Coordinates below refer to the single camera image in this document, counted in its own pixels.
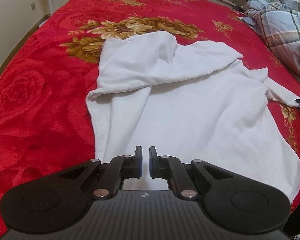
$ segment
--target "crumpled bedding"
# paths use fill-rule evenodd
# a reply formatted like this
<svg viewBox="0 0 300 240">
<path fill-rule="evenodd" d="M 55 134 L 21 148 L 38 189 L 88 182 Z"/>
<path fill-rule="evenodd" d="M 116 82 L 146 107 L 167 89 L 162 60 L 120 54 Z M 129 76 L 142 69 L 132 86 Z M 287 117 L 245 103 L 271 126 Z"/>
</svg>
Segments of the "crumpled bedding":
<svg viewBox="0 0 300 240">
<path fill-rule="evenodd" d="M 250 25 L 254 20 L 269 49 L 300 76 L 300 0 L 248 0 L 246 6 L 248 18 L 242 20 Z"/>
</svg>

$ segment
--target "red blanket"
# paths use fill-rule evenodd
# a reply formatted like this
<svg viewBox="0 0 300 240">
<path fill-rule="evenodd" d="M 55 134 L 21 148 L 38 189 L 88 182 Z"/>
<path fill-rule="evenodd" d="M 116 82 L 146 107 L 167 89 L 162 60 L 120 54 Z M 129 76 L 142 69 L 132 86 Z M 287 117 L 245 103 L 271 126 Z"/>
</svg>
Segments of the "red blanket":
<svg viewBox="0 0 300 240">
<path fill-rule="evenodd" d="M 107 38 L 165 30 L 180 44 L 223 41 L 250 69 L 300 96 L 300 85 L 237 17 L 206 0 L 70 0 L 37 30 L 0 77 L 0 198 L 11 187 L 94 157 L 85 105 L 96 88 Z M 300 158 L 300 111 L 269 102 L 278 128 Z M 300 192 L 292 210 L 300 203 Z M 6 227 L 0 217 L 0 235 Z"/>
</svg>

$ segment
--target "white logo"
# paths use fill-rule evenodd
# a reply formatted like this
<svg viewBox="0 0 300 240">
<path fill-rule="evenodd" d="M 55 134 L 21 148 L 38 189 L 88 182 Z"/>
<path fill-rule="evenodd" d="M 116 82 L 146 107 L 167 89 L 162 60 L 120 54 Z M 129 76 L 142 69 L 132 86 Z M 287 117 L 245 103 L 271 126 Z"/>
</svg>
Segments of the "white logo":
<svg viewBox="0 0 300 240">
<path fill-rule="evenodd" d="M 144 193 L 142 193 L 140 196 L 143 197 L 143 198 L 147 198 L 147 197 L 149 197 L 150 195 L 149 195 L 148 193 L 144 192 Z"/>
</svg>

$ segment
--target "ribbed gray panel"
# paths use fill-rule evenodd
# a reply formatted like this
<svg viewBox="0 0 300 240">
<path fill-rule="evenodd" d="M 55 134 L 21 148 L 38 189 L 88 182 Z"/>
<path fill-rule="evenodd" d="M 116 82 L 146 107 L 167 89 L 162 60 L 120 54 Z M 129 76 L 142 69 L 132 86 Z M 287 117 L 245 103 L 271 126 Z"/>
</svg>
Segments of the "ribbed gray panel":
<svg viewBox="0 0 300 240">
<path fill-rule="evenodd" d="M 239 235 L 212 223 L 194 201 L 172 191 L 119 191 L 110 200 L 95 201 L 75 225 L 45 235 L 9 230 L 2 240 L 286 240 L 279 231 Z"/>
</svg>

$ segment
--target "white garment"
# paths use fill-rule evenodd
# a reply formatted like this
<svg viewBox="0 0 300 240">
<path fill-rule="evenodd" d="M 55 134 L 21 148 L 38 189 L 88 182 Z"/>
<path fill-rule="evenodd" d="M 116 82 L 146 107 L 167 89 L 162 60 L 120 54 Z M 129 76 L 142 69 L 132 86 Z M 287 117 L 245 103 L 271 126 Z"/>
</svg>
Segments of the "white garment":
<svg viewBox="0 0 300 240">
<path fill-rule="evenodd" d="M 143 147 L 143 179 L 126 189 L 167 189 L 151 179 L 148 149 L 183 163 L 202 159 L 269 184 L 292 201 L 300 186 L 300 161 L 280 134 L 267 99 L 298 107 L 295 94 L 268 78 L 267 68 L 248 70 L 240 53 L 223 42 L 178 45 L 160 31 L 102 48 L 97 89 L 87 106 L 102 162 Z"/>
</svg>

